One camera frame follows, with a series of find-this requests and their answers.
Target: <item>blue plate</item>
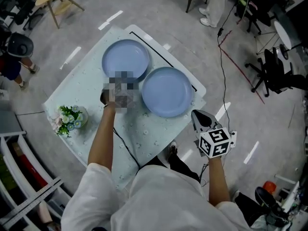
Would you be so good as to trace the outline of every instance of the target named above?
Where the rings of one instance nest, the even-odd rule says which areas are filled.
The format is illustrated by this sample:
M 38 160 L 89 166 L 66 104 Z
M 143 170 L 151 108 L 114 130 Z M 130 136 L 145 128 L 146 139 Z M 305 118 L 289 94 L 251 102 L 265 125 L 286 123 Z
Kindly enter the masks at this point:
M 152 71 L 144 80 L 142 98 L 154 114 L 174 117 L 185 112 L 192 101 L 192 86 L 188 78 L 173 67 Z
M 139 78 L 150 62 L 146 48 L 137 41 L 124 39 L 113 43 L 102 58 L 103 71 L 108 77 L 118 77 L 116 72 L 131 72 L 133 78 Z

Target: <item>concrete floor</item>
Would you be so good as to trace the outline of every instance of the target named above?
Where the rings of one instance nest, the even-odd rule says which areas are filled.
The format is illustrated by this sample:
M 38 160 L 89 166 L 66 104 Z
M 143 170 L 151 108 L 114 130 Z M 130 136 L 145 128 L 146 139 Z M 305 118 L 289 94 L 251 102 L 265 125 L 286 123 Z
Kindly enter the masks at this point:
M 185 13 L 187 0 L 76 0 L 86 9 L 81 12 L 72 7 L 69 12 L 59 16 L 60 29 L 56 29 L 50 13 L 35 26 L 30 38 L 35 44 L 33 61 L 40 66 L 37 75 L 30 78 L 26 71 L 22 72 L 29 79 L 29 88 L 21 92 L 18 86 L 4 80 L 9 90 L 13 110 L 16 114 L 42 111 L 41 104 L 58 87 L 66 75 L 87 54 L 95 43 L 112 25 L 126 28 L 136 24 L 161 45 L 171 46 L 169 52 L 186 66 L 206 87 L 204 110 L 216 114 L 223 101 L 223 75 L 220 67 L 220 52 L 217 47 L 218 28 L 205 27 L 199 23 L 201 18 L 198 6 L 204 6 L 205 0 L 193 0 L 191 10 Z M 228 2 L 225 14 L 218 26 L 221 26 L 233 3 Z M 123 13 L 114 19 L 102 31 L 98 27 L 110 16 L 122 10 Z M 233 59 L 248 79 L 256 84 L 256 73 L 244 67 L 247 62 L 257 65 L 254 26 L 247 33 L 248 21 L 231 13 L 224 26 L 220 40 L 228 35 L 222 49 Z M 259 23 L 262 31 L 270 32 Z M 60 70 L 66 58 L 80 46 L 81 50 L 72 61 Z M 291 52 L 297 72 L 303 67 L 296 52 Z M 226 74 L 225 102 L 231 102 L 228 109 L 230 130 L 236 130 L 236 147 L 225 158 L 225 174 L 231 192 L 240 189 L 248 196 L 254 196 L 257 186 L 272 180 L 280 174 L 292 180 L 299 179 L 301 168 L 306 161 L 303 154 L 304 114 L 302 108 L 303 93 L 300 90 L 287 90 L 279 95 L 270 93 L 264 97 L 262 87 L 259 94 L 250 91 L 251 86 L 237 69 L 234 63 L 222 53 L 223 67 Z M 65 187 L 74 193 L 85 171 L 80 162 L 70 153 L 62 141 L 54 135 L 44 113 L 21 115 L 18 117 L 21 126 L 28 132 L 28 141 L 46 168 L 55 176 L 61 176 Z M 220 120 L 228 125 L 226 115 Z M 176 138 L 179 145 L 179 156 L 185 156 L 188 166 L 200 173 L 206 158 L 201 158 L 194 141 L 195 133 L 191 123 Z M 248 164 L 243 161 L 253 149 L 259 145 Z

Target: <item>sleeve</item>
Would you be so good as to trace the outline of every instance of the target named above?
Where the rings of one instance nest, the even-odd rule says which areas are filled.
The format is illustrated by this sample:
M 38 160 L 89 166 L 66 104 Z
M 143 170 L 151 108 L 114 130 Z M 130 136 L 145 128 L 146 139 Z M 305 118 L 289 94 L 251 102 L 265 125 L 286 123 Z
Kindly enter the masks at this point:
M 118 209 L 119 199 L 110 170 L 91 163 L 64 210 L 62 230 L 90 231 L 95 227 L 106 227 Z
M 236 203 L 233 202 L 221 202 L 215 206 L 218 210 L 220 210 L 223 215 L 229 219 L 232 224 L 238 228 L 239 231 L 250 231 L 241 210 L 237 206 Z

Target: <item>flower bouquet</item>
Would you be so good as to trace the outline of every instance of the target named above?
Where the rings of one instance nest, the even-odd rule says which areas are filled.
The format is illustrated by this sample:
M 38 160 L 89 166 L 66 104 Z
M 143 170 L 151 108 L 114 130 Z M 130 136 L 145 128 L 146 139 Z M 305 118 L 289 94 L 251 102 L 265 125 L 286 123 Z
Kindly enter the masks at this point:
M 59 116 L 54 120 L 53 130 L 57 135 L 69 135 L 69 132 L 81 128 L 88 120 L 88 113 L 82 106 L 59 107 Z

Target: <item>wooden stool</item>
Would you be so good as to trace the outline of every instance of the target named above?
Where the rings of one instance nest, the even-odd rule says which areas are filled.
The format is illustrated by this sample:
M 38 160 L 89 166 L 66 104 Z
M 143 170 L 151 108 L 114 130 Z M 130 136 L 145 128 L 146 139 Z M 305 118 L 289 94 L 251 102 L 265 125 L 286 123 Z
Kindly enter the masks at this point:
M 82 8 L 78 3 L 76 3 L 75 1 L 73 0 L 60 0 L 61 3 L 59 4 L 59 6 L 53 11 L 52 10 L 52 7 L 51 7 L 51 1 L 52 0 L 37 0 L 35 5 L 36 6 L 40 6 L 44 3 L 47 3 L 48 4 L 48 7 L 49 7 L 49 10 L 50 10 L 50 13 L 53 17 L 53 20 L 54 22 L 56 23 L 56 26 L 57 28 L 59 29 L 59 24 L 56 20 L 56 15 L 59 15 L 59 14 L 62 14 L 64 13 L 72 4 L 76 5 L 78 8 L 80 8 L 81 10 L 84 11 L 84 8 Z

